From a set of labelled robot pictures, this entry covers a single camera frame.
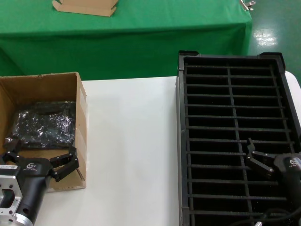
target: open cardboard box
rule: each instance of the open cardboard box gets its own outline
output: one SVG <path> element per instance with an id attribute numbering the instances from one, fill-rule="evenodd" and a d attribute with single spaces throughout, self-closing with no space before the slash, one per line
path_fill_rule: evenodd
<path id="1" fill-rule="evenodd" d="M 52 5 L 59 12 L 81 13 L 96 16 L 111 16 L 118 0 L 53 0 Z"/>
<path id="2" fill-rule="evenodd" d="M 14 112 L 22 105 L 40 101 L 76 101 L 75 146 L 79 168 L 55 182 L 48 191 L 72 190 L 86 187 L 87 105 L 86 93 L 78 73 L 45 74 L 39 76 L 0 77 L 0 153 L 8 134 Z M 25 158 L 53 158 L 68 150 L 21 150 Z"/>

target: green tablecloth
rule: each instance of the green tablecloth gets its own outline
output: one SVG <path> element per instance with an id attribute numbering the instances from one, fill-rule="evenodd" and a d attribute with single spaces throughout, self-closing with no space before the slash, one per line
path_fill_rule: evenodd
<path id="1" fill-rule="evenodd" d="M 175 76 L 178 50 L 247 54 L 251 30 L 238 0 L 119 0 L 112 17 L 57 12 L 51 0 L 0 0 L 0 76 Z"/>

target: floor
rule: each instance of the floor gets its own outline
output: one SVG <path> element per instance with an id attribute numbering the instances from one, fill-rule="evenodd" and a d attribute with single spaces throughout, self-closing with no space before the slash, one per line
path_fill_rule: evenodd
<path id="1" fill-rule="evenodd" d="M 282 52 L 286 70 L 301 85 L 301 0 L 255 0 L 249 55 Z"/>

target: black grid tray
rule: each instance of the black grid tray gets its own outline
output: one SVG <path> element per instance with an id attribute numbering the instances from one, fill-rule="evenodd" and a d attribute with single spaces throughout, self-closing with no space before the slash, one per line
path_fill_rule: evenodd
<path id="1" fill-rule="evenodd" d="M 281 54 L 181 51 L 177 111 L 181 226 L 227 226 L 268 208 L 293 210 L 277 181 L 245 164 L 249 137 L 257 151 L 301 151 L 301 129 Z"/>

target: black cable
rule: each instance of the black cable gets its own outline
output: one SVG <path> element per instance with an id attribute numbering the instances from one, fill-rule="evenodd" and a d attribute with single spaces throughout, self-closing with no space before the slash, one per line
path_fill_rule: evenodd
<path id="1" fill-rule="evenodd" d="M 286 210 L 284 210 L 284 209 L 280 209 L 280 208 L 271 208 L 271 209 L 268 209 L 268 210 L 264 213 L 264 215 L 267 215 L 267 217 L 268 217 L 268 216 L 270 216 L 271 213 L 285 213 L 286 215 L 291 214 L 289 211 L 286 211 Z"/>
<path id="2" fill-rule="evenodd" d="M 282 220 L 286 220 L 286 219 L 289 219 L 289 218 L 292 218 L 293 216 L 297 215 L 301 213 L 301 207 L 299 207 L 298 209 L 296 209 L 294 212 L 292 213 L 289 213 L 288 215 L 286 216 L 283 216 L 283 217 L 280 217 L 280 218 L 266 218 L 266 219 L 249 219 L 249 220 L 241 220 L 241 221 L 237 221 L 235 223 L 232 223 L 228 226 L 238 226 L 240 224 L 246 224 L 246 223 L 252 223 L 252 222 L 277 222 L 277 221 L 282 221 Z"/>

